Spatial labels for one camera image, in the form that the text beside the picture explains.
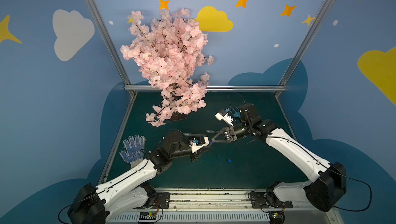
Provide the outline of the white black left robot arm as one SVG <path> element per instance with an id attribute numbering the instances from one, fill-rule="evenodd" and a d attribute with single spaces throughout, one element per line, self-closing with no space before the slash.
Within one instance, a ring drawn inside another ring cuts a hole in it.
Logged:
<path id="1" fill-rule="evenodd" d="M 204 135 L 170 132 L 160 147 L 129 171 L 100 185 L 87 184 L 81 188 L 73 203 L 65 207 L 70 223 L 105 224 L 131 209 L 161 209 L 157 192 L 149 181 L 169 169 L 173 159 L 189 157 L 194 161 L 210 150 L 211 144 Z"/>

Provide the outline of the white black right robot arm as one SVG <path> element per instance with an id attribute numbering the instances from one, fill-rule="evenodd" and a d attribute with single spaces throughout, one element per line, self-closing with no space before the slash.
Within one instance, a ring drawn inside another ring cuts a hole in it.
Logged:
<path id="1" fill-rule="evenodd" d="M 273 121 L 262 119 L 255 105 L 246 103 L 220 110 L 216 119 L 227 126 L 211 139 L 213 143 L 220 142 L 217 139 L 220 135 L 224 136 L 224 143 L 252 136 L 277 150 L 308 178 L 305 182 L 274 183 L 266 191 L 268 206 L 276 208 L 284 202 L 299 201 L 328 212 L 346 194 L 349 177 L 341 163 L 330 163 L 309 151 Z"/>

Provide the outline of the blue toy garden fork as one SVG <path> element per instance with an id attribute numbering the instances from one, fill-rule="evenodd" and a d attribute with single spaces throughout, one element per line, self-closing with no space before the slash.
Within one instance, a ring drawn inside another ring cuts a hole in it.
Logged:
<path id="1" fill-rule="evenodd" d="M 232 114 L 233 117 L 235 118 L 241 118 L 241 113 L 240 113 L 240 109 L 238 107 L 233 107 L 230 109 L 230 112 Z"/>

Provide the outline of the blue dotted work glove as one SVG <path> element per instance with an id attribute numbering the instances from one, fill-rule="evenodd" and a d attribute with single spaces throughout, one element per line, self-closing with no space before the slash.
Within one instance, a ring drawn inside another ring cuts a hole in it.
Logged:
<path id="1" fill-rule="evenodd" d="M 138 134 L 129 136 L 123 141 L 123 145 L 119 152 L 123 161 L 130 164 L 131 168 L 140 164 L 144 157 L 145 137 Z"/>

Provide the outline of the left controller board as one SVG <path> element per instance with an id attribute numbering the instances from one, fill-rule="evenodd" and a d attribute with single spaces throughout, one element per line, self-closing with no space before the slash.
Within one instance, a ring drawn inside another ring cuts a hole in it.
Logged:
<path id="1" fill-rule="evenodd" d="M 154 223 L 157 221 L 157 214 L 154 212 L 140 212 L 138 214 L 138 222 L 140 223 Z"/>

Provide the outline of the controller board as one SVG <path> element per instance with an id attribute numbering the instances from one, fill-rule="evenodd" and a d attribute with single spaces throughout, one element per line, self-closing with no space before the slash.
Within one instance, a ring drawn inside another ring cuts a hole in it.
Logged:
<path id="1" fill-rule="evenodd" d="M 138 222 L 140 223 L 154 223 L 157 221 L 157 214 L 154 212 L 140 212 L 138 214 Z"/>
<path id="2" fill-rule="evenodd" d="M 269 212 L 269 224 L 284 224 L 285 215 L 283 212 Z"/>

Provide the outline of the pink cherry blossom tree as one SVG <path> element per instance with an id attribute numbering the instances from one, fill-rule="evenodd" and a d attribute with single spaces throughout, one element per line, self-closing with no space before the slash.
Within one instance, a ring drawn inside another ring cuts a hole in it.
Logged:
<path id="1" fill-rule="evenodd" d="M 192 76 L 197 67 L 213 63 L 213 56 L 202 52 L 207 44 L 199 22 L 190 17 L 190 10 L 182 8 L 174 14 L 167 9 L 159 12 L 150 26 L 142 24 L 140 11 L 132 11 L 129 31 L 135 39 L 120 51 L 125 60 L 133 60 L 143 78 L 153 88 L 158 88 L 163 98 L 146 121 L 154 127 L 165 124 L 173 112 L 188 115 L 204 108 L 210 75 L 204 73 L 197 80 Z"/>

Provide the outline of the right controller board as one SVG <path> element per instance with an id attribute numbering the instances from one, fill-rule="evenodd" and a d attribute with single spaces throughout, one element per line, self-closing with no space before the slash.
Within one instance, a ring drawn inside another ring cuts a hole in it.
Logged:
<path id="1" fill-rule="evenodd" d="M 269 224 L 284 224 L 285 215 L 283 212 L 269 212 Z"/>

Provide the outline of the dark tree base plate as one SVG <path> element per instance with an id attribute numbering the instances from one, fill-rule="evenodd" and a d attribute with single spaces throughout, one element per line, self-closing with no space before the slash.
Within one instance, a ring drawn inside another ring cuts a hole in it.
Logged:
<path id="1" fill-rule="evenodd" d="M 179 112 L 173 112 L 172 115 L 168 119 L 165 119 L 165 123 L 169 123 L 172 121 L 185 120 L 186 118 L 187 118 L 187 115 L 185 115 L 185 114 L 181 114 Z"/>

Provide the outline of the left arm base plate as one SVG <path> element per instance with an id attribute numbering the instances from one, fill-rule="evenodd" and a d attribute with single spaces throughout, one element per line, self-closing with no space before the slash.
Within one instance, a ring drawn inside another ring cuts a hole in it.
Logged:
<path id="1" fill-rule="evenodd" d="M 170 193 L 156 193 L 150 195 L 142 207 L 138 209 L 168 209 L 170 205 Z"/>

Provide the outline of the aluminium front rail base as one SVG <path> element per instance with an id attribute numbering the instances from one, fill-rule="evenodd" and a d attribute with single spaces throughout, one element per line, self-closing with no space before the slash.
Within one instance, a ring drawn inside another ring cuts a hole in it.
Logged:
<path id="1" fill-rule="evenodd" d="M 322 212 L 308 202 L 292 201 L 291 209 L 254 209 L 248 199 L 252 189 L 154 188 L 170 193 L 168 209 L 131 209 L 106 224 L 269 224 L 269 212 L 283 212 L 285 224 L 342 224 L 336 209 Z M 154 223 L 138 222 L 140 212 L 154 212 Z"/>

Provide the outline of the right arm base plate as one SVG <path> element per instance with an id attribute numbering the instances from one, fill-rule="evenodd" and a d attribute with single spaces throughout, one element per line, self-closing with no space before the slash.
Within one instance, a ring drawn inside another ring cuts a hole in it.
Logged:
<path id="1" fill-rule="evenodd" d="M 273 193 L 255 192 L 248 193 L 248 199 L 254 209 L 291 209 L 293 204 L 291 201 L 282 202 L 276 198 Z"/>

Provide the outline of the aluminium frame post right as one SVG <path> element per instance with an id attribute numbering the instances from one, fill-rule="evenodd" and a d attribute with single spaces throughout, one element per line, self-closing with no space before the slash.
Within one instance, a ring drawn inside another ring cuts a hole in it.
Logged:
<path id="1" fill-rule="evenodd" d="M 304 36 L 300 46 L 298 47 L 296 54 L 292 58 L 285 73 L 281 77 L 281 80 L 277 87 L 281 92 L 284 92 L 286 90 L 286 88 L 287 88 L 286 85 L 287 85 L 288 81 L 290 80 L 292 74 L 296 70 L 299 62 L 302 60 L 303 55 L 305 54 L 305 52 L 308 49 L 311 42 L 313 41 L 316 33 L 318 32 L 319 28 L 321 27 L 323 21 L 325 20 L 327 14 L 331 10 L 335 1 L 336 0 L 324 0 L 323 3 L 321 4 L 318 12 L 316 13 L 316 18 L 309 26 L 309 29 L 308 29 L 306 35 Z"/>

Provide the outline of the aluminium frame post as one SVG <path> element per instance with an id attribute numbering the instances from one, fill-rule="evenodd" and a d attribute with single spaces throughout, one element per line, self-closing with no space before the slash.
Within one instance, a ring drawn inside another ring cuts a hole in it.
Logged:
<path id="1" fill-rule="evenodd" d="M 90 14 L 92 15 L 92 17 L 94 19 L 95 24 L 97 25 L 97 27 L 99 29 L 101 37 L 106 45 L 106 48 L 109 51 L 109 54 L 115 64 L 124 84 L 130 85 L 131 84 L 130 79 L 127 75 L 124 65 L 121 62 L 119 54 L 118 54 L 116 47 L 110 37 L 110 34 L 106 27 L 106 24 L 104 23 L 103 17 L 98 9 L 98 6 L 97 6 L 95 0 L 84 0 L 84 1 L 90 11 Z"/>
<path id="2" fill-rule="evenodd" d="M 304 36 L 300 46 L 298 47 L 296 54 L 292 58 L 285 73 L 281 77 L 281 80 L 277 87 L 281 92 L 284 92 L 286 90 L 286 88 L 287 88 L 286 85 L 287 85 L 288 81 L 290 80 L 292 74 L 296 70 L 299 62 L 302 60 L 303 55 L 305 54 L 305 52 L 308 49 L 311 42 L 313 41 L 316 33 L 318 32 L 319 28 L 321 27 L 323 21 L 325 20 L 327 14 L 331 10 L 335 1 L 336 0 L 324 0 L 323 3 L 321 4 L 318 12 L 316 13 L 316 18 L 309 26 L 309 29 L 308 29 L 306 35 Z"/>

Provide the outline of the aluminium frame post left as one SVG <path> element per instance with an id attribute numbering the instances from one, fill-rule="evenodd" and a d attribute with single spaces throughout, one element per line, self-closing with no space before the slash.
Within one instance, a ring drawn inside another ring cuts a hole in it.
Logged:
<path id="1" fill-rule="evenodd" d="M 98 6 L 97 6 L 95 0 L 84 0 L 84 1 L 90 11 L 90 14 L 92 15 L 92 17 L 94 19 L 95 24 L 97 25 L 97 27 L 99 29 L 101 37 L 106 45 L 106 48 L 109 51 L 109 54 L 115 64 L 124 84 L 130 85 L 131 84 L 130 79 L 127 75 L 124 65 L 121 62 L 119 54 L 118 54 L 116 47 L 110 37 L 110 34 L 106 27 L 106 24 L 104 23 L 103 17 L 98 9 Z"/>

